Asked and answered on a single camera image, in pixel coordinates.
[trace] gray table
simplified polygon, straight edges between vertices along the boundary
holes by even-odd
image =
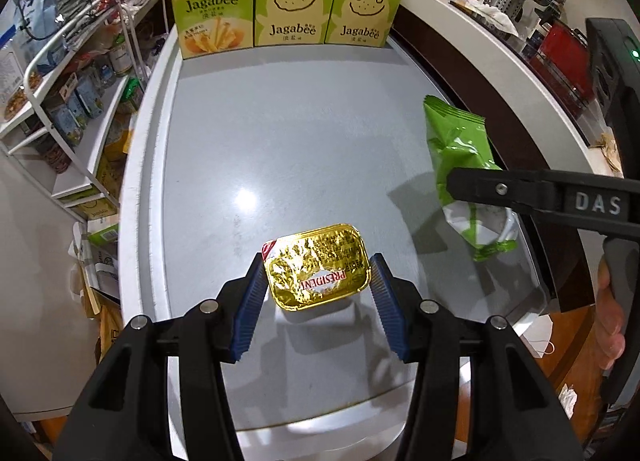
[[[367,252],[457,316],[539,313],[526,244],[478,264],[434,192],[422,99],[443,97],[395,44],[276,46],[186,60],[168,130],[162,238],[180,316],[245,274],[262,244],[348,222]],[[251,349],[225,366],[238,430],[343,409],[411,380],[370,290],[284,314],[267,297]]]

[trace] finger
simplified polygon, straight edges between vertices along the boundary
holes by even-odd
[[[595,356],[598,367],[603,371],[606,371],[613,367],[613,363],[615,360],[609,358],[599,347],[595,348]]]
[[[602,289],[596,298],[596,316],[607,333],[614,335],[619,333],[625,321],[625,313],[620,304],[613,298],[610,289]]]
[[[625,350],[625,337],[621,334],[610,335],[604,326],[596,321],[593,325],[598,346],[611,360],[617,360]]]
[[[611,284],[611,275],[609,273],[609,266],[607,261],[602,256],[600,263],[598,264],[598,289],[606,289]]]

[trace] metal screw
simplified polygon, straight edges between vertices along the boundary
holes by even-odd
[[[492,316],[490,322],[496,329],[507,329],[509,325],[505,317],[498,315]]]
[[[133,329],[142,329],[144,326],[146,326],[146,322],[147,322],[146,316],[144,315],[134,316],[131,319],[131,327],[133,327]]]
[[[420,302],[420,310],[427,314],[433,315],[438,312],[438,309],[440,309],[440,306],[434,300],[423,300]]]
[[[218,310],[218,307],[220,305],[218,304],[217,300],[213,300],[212,298],[209,300],[205,300],[200,304],[200,311],[202,311],[203,313],[209,314],[209,313],[215,313],[215,311]]]

